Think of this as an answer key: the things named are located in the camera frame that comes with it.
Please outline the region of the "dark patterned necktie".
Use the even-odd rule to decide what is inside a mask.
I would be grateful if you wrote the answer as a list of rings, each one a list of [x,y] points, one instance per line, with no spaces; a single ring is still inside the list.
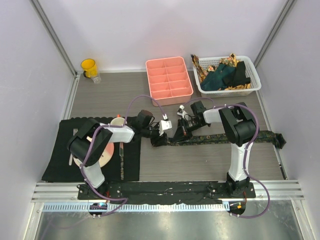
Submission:
[[[174,140],[168,138],[165,141],[166,146],[197,146],[197,145],[210,145],[210,144],[229,144],[225,133],[212,134],[212,135],[198,135]],[[281,133],[275,133],[269,130],[261,130],[254,140],[254,143],[270,143],[276,149],[282,149],[287,143]]]

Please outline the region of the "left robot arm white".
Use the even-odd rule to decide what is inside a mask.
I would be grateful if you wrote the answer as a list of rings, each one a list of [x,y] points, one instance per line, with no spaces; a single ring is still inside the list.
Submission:
[[[141,110],[132,120],[123,120],[121,125],[113,123],[100,123],[89,118],[68,141],[66,147],[70,154],[80,161],[79,168],[84,180],[89,183],[89,194],[100,200],[107,192],[105,176],[102,173],[99,159],[109,143],[129,143],[134,136],[154,139],[163,137],[165,131],[172,128],[172,122],[166,114],[163,119],[152,127],[153,115],[151,112]]]

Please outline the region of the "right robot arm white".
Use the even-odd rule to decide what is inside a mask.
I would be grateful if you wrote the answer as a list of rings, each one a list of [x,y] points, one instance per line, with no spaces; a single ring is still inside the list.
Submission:
[[[250,151],[259,132],[256,119],[245,103],[207,109],[198,100],[190,105],[189,115],[181,105],[177,114],[177,130],[170,139],[173,144],[191,142],[193,131],[213,123],[222,123],[227,142],[231,143],[231,161],[226,174],[225,191],[233,198],[241,195],[250,183],[248,172]]]

